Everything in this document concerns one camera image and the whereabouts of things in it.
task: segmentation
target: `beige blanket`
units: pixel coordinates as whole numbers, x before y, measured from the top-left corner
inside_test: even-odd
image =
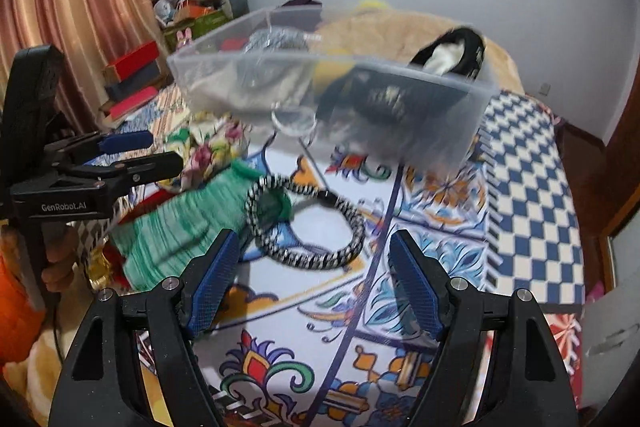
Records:
[[[386,58],[408,64],[420,49],[443,33],[460,26],[436,15],[396,10],[370,10],[341,18],[322,26],[323,51]],[[518,68],[510,55],[495,42],[484,38],[486,59],[492,65],[498,85],[524,94]]]

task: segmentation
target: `orange sleeve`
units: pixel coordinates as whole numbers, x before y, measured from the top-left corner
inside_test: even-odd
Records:
[[[29,356],[44,317],[45,312],[31,309],[26,291],[0,256],[0,366]]]

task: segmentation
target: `metal screw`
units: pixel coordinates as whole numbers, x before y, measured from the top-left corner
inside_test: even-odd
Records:
[[[111,288],[105,288],[98,292],[98,301],[100,302],[107,302],[111,297],[113,297],[113,290]]]
[[[180,284],[180,279],[177,277],[167,277],[162,281],[162,288],[165,290],[173,290],[178,287],[178,284]]]
[[[516,295],[518,296],[518,299],[524,302],[529,302],[533,298],[531,292],[524,288],[520,288],[518,291],[516,291]]]
[[[466,279],[462,279],[462,277],[453,277],[453,279],[451,279],[451,286],[454,290],[462,292],[469,288],[469,283]]]

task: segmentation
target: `green fabric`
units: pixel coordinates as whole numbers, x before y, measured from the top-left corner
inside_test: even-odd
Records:
[[[162,279],[179,276],[189,261],[203,255],[222,229],[239,235],[246,226],[246,194],[262,174],[234,160],[200,190],[190,190],[131,223],[117,226],[111,241],[126,259],[124,273],[132,288],[150,290]],[[289,219],[291,202],[281,190],[260,200],[264,221]]]

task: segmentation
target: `plastic bin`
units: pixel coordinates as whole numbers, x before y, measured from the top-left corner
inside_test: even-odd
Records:
[[[313,139],[329,150],[340,144],[380,161],[455,174],[498,92],[490,66],[486,60],[475,81],[436,76],[345,55],[336,51],[335,39],[322,36],[338,20],[375,19],[377,13],[262,9],[197,39],[168,63],[192,111],[232,112],[253,126]],[[242,51],[257,30],[270,30],[277,39],[279,28],[304,32],[305,49]]]

